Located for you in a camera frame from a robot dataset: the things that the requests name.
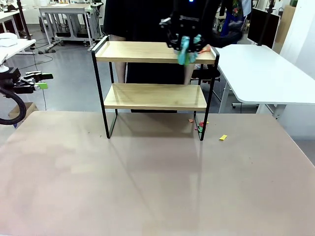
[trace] shelf board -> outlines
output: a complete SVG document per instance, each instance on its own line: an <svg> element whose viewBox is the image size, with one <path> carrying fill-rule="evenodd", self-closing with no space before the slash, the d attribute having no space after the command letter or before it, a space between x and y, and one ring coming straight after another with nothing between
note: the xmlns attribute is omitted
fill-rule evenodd
<svg viewBox="0 0 315 236"><path fill-rule="evenodd" d="M109 109L205 111L199 85L112 84L104 101Z"/></svg>
<svg viewBox="0 0 315 236"><path fill-rule="evenodd" d="M212 52L201 53L195 63L214 64ZM96 54L97 61L178 63L172 48L162 42L107 41Z"/></svg>

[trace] two-tier shelf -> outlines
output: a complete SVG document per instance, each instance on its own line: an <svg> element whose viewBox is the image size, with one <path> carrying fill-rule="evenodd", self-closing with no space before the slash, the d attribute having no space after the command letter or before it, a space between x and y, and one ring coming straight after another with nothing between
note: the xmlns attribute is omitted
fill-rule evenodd
<svg viewBox="0 0 315 236"><path fill-rule="evenodd" d="M177 110L194 111L196 125L196 112L205 112L204 125L199 138L202 141L206 130L208 112L213 92L215 78L211 78L208 101L198 85L160 85L150 84L120 84L114 83L112 62L144 62L144 63L178 63L174 50L162 42L121 42L109 41L104 37L92 49L92 58L101 102L106 136L109 139L118 115L117 109L143 109L143 110ZM97 62L109 62L112 86L105 98L101 89ZM201 53L195 63L218 67L219 53L215 48L211 52ZM108 128L105 109L115 109L116 116Z"/></svg>

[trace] robotic arm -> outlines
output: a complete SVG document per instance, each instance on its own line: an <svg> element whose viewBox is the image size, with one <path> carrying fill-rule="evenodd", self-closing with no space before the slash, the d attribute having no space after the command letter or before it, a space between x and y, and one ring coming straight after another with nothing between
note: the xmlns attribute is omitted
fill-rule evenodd
<svg viewBox="0 0 315 236"><path fill-rule="evenodd" d="M188 53L200 52L207 44L225 47L239 41L243 34L242 23L230 27L230 34L217 36L212 25L221 0L174 0L171 16L161 20L160 27L165 29L169 48L181 51L183 39L189 40Z"/></svg>
<svg viewBox="0 0 315 236"><path fill-rule="evenodd" d="M32 71L26 72L26 76L21 76L18 68L9 68L3 65L4 58L0 62L0 93L6 98L12 98L18 104L20 113L14 119L6 120L0 118L0 124L12 125L22 121L26 115L25 104L16 94L33 93L37 89L47 89L46 83L39 82L53 79L53 75L45 74L41 71Z"/></svg>

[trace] computer monitor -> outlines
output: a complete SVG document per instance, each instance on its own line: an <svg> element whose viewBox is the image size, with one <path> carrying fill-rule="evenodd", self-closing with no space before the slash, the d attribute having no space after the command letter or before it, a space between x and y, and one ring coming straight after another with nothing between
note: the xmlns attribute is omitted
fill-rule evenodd
<svg viewBox="0 0 315 236"><path fill-rule="evenodd" d="M248 39L258 43L264 28L267 18L267 12L258 10L256 8L252 9L251 24L250 30L248 32ZM279 16L271 14L267 24L267 28L262 39L262 45L266 45L272 49L272 46L275 41L277 28L279 24Z"/></svg>

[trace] yellow block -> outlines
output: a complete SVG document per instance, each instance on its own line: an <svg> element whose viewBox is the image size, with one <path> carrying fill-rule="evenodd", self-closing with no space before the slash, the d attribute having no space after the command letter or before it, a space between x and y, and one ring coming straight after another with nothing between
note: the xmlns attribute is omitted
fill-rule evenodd
<svg viewBox="0 0 315 236"><path fill-rule="evenodd" d="M227 137L227 135L223 134L219 140L224 141L226 139L226 137Z"/></svg>

